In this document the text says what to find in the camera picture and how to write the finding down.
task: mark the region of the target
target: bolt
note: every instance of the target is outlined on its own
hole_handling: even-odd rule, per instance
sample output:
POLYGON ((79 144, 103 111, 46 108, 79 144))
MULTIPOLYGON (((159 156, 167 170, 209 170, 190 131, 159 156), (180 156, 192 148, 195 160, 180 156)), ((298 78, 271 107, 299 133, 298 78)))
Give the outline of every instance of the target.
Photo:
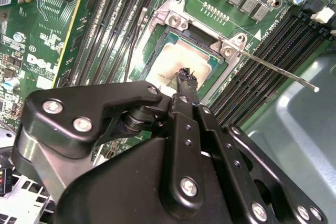
POLYGON ((235 134, 240 135, 240 131, 236 127, 232 127, 231 129, 235 134))
POLYGON ((63 110, 62 104, 57 101, 46 101, 42 104, 42 108, 49 114, 58 114, 63 110))
POLYGON ((157 93, 158 91, 157 91, 155 88, 153 88, 153 87, 148 87, 147 89, 148 89, 148 91, 151 92, 152 94, 158 94, 158 93, 157 93))
POLYGON ((180 96, 181 101, 188 103, 188 99, 187 97, 185 97, 184 95, 180 96))
POLYGON ((260 204, 256 202, 252 203, 252 211, 258 220, 262 222, 265 222, 267 220, 266 212, 260 204))
POLYGON ((181 179, 181 189, 187 196, 190 197, 194 197, 197 194, 197 186, 189 178, 181 179))
POLYGON ((172 27, 178 27, 181 24, 181 18, 173 15, 169 18, 169 24, 172 27))
POLYGON ((311 207, 310 211, 319 221, 322 221, 322 216, 320 215, 320 213, 315 208, 311 207))
POLYGON ((208 109, 207 107, 203 107, 203 110, 204 110, 205 113, 207 113, 207 114, 211 114, 210 109, 208 109))
POLYGON ((309 214, 307 212, 307 210, 303 207, 303 206, 298 206, 298 211, 300 216, 305 219, 305 220, 309 220, 309 214))
POLYGON ((230 56, 232 54, 232 49, 231 48, 226 48, 224 51, 225 56, 230 56))
POLYGON ((92 123, 87 118, 77 118, 72 124, 74 128, 80 132, 89 132, 92 130, 92 123))

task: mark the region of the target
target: mechanical arm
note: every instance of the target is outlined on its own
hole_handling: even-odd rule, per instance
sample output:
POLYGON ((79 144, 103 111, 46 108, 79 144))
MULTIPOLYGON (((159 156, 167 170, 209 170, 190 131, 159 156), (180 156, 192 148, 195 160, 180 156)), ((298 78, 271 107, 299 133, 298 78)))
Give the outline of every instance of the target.
POLYGON ((223 130, 188 69, 168 97, 145 81, 41 90, 12 152, 67 223, 327 223, 321 209, 237 126, 223 130), (152 137, 92 167, 92 149, 152 137))

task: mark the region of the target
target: motherboard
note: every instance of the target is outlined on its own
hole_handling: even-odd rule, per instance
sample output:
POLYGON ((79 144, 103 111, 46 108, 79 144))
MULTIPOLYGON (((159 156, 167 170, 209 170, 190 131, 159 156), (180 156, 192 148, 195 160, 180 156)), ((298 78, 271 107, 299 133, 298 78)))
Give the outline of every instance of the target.
MULTIPOLYGON (((146 80, 181 68, 221 126, 246 126, 334 40, 336 0, 0 0, 0 121, 16 131, 38 89, 146 80)), ((101 146, 95 162, 150 137, 101 146)))

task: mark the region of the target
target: silver screw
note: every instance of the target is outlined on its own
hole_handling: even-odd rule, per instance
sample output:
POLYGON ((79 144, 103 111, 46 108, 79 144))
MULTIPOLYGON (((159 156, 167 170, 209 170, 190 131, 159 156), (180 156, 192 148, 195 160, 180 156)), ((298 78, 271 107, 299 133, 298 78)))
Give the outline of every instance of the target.
POLYGON ((265 222, 267 220, 267 214, 260 204, 256 202, 252 203, 252 211, 258 220, 262 222, 265 222))
POLYGON ((311 207, 310 211, 319 221, 322 221, 322 216, 315 208, 311 207))
POLYGON ((303 206, 298 206, 298 211, 299 211, 299 214, 301 215, 301 217, 303 219, 305 219, 305 220, 309 220, 310 219, 307 210, 303 206))
POLYGON ((157 91, 155 88, 153 88, 153 87, 148 87, 147 89, 148 89, 148 91, 151 92, 152 94, 158 94, 158 93, 157 93, 158 91, 157 91))
POLYGON ((62 104, 57 101, 46 101, 42 104, 42 108, 49 114, 58 114, 63 110, 62 104))
POLYGON ((207 114, 211 114, 210 109, 208 109, 207 107, 203 107, 203 110, 204 110, 205 113, 207 113, 207 114))
POLYGON ((77 118, 72 124, 80 132, 89 132, 92 130, 92 123, 87 118, 77 118))
POLYGON ((235 134, 240 135, 240 132, 236 127, 232 127, 231 129, 235 134))
POLYGON ((185 97, 184 95, 180 96, 181 101, 188 103, 188 99, 187 97, 185 97))
POLYGON ((194 197, 197 194, 197 186, 188 178, 181 179, 181 189, 187 196, 190 197, 194 197))
POLYGON ((226 48, 224 51, 225 56, 230 56, 232 54, 232 49, 231 48, 226 48))

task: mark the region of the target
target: white plastic part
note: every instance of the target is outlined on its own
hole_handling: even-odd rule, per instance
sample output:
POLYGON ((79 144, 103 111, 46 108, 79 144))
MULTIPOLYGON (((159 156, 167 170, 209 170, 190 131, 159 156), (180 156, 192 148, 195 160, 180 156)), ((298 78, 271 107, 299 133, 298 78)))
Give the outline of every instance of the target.
POLYGON ((335 12, 332 9, 330 9, 329 7, 325 7, 318 13, 311 15, 310 18, 321 24, 326 24, 334 14, 335 12))

